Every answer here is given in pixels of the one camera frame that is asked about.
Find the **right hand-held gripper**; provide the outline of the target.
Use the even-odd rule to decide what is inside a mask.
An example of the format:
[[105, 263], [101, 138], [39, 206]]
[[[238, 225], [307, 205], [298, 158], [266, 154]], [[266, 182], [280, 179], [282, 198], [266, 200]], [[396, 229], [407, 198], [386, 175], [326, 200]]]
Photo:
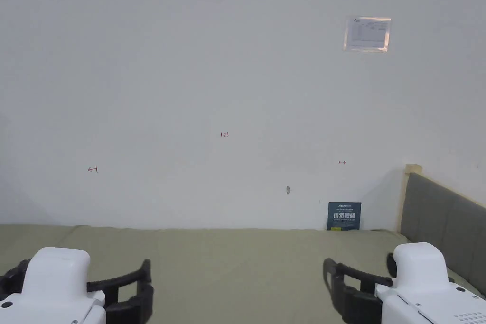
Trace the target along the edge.
[[346, 324], [484, 324], [486, 301], [449, 281], [444, 257], [425, 242], [393, 251], [396, 278], [323, 262], [333, 307]]

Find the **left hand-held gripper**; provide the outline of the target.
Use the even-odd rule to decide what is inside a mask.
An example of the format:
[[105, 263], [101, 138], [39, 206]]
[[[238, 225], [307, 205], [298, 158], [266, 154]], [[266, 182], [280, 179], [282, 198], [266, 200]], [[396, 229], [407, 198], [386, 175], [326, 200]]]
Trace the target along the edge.
[[[2, 324], [146, 324], [152, 316], [151, 261], [120, 277], [87, 282], [90, 256], [45, 247], [0, 277]], [[136, 295], [119, 301], [119, 289]]]

